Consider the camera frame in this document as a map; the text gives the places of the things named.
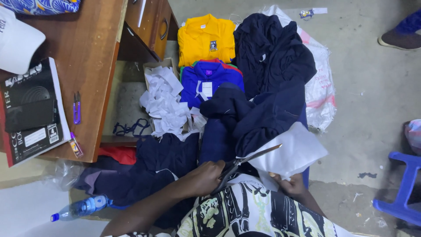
blue bottle cap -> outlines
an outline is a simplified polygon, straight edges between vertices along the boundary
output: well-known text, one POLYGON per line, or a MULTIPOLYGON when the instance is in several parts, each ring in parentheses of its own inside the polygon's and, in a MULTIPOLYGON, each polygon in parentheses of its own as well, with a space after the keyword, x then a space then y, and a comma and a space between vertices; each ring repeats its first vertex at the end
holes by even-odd
POLYGON ((59 220, 59 218, 60 218, 60 215, 59 215, 58 213, 56 213, 56 214, 54 214, 54 215, 51 215, 51 217, 50 217, 50 221, 51 221, 51 222, 55 222, 55 221, 58 221, 58 220, 59 220))

school logo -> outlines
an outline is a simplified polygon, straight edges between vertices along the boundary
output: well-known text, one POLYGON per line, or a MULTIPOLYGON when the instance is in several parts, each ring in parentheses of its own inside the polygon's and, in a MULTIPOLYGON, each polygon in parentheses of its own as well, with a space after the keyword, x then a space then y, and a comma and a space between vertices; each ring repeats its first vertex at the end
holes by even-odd
POLYGON ((210 42, 210 49, 209 49, 209 51, 211 51, 211 52, 215 52, 216 50, 218 50, 218 49, 216 48, 216 40, 215 40, 215 41, 211 41, 211 42, 210 42))

hand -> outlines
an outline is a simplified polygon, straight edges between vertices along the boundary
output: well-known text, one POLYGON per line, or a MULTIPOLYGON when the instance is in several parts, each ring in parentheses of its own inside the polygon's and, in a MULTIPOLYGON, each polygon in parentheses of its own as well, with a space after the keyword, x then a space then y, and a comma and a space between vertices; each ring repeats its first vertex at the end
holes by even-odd
POLYGON ((217 163, 208 161, 181 177, 174 184, 177 185, 178 193, 184 198, 204 197, 210 194, 218 186, 219 176, 225 167, 225 162, 219 160, 217 163))
POLYGON ((298 197, 307 192, 301 173, 291 176, 291 180, 282 180, 279 174, 269 172, 269 175, 279 184, 282 191, 289 197, 298 197))

shoe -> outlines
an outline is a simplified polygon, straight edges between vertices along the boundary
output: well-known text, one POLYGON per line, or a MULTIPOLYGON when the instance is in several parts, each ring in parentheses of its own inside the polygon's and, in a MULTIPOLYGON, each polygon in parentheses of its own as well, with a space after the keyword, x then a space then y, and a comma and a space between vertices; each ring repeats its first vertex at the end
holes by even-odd
POLYGON ((421 48, 421 35, 409 34, 402 35, 392 29, 377 39, 380 45, 402 50, 415 50, 421 48))

book cover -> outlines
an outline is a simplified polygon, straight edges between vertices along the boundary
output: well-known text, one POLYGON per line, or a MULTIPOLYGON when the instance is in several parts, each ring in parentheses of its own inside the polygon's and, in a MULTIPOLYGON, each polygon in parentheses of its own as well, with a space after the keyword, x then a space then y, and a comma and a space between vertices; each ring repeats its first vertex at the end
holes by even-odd
POLYGON ((24 75, 14 75, 0 84, 0 127, 9 167, 20 164, 70 140, 64 114, 56 64, 53 58, 42 60, 24 75), (5 132, 7 109, 30 102, 56 99, 59 122, 20 132, 5 132))

